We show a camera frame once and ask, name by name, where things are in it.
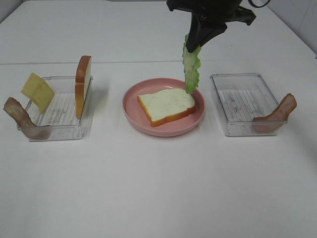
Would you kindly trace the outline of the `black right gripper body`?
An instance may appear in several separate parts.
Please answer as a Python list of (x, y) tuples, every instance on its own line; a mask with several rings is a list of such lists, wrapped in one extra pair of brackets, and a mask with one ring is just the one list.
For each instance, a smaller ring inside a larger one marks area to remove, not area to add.
[(168, 0), (170, 11), (181, 10), (194, 13), (201, 20), (212, 22), (243, 22), (251, 25), (256, 15), (240, 5), (240, 0)]

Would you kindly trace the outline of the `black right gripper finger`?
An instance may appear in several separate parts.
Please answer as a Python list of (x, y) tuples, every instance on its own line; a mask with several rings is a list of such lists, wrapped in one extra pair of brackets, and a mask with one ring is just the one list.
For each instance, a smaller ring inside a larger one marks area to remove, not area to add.
[(200, 46), (202, 47), (214, 37), (224, 33), (227, 29), (226, 23), (201, 22), (200, 23)]
[(210, 40), (211, 25), (201, 15), (192, 13), (191, 26), (186, 43), (188, 52), (192, 53), (197, 47), (202, 47)]

